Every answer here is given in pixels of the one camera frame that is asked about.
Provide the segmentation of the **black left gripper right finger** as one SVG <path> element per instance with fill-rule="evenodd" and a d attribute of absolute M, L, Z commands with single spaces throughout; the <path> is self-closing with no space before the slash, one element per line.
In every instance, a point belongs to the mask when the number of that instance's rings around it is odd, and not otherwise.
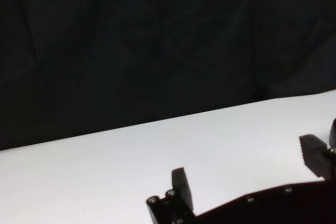
<path fill-rule="evenodd" d="M 335 147 L 308 134 L 299 137 L 304 164 L 317 176 L 335 180 Z"/>

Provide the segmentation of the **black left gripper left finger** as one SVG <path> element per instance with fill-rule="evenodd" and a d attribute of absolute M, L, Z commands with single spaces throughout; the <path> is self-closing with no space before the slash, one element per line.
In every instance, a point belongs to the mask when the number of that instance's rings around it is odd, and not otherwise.
<path fill-rule="evenodd" d="M 154 224 L 196 223 L 192 194 L 184 168 L 171 172 L 172 188 L 165 197 L 151 196 L 146 200 Z"/>

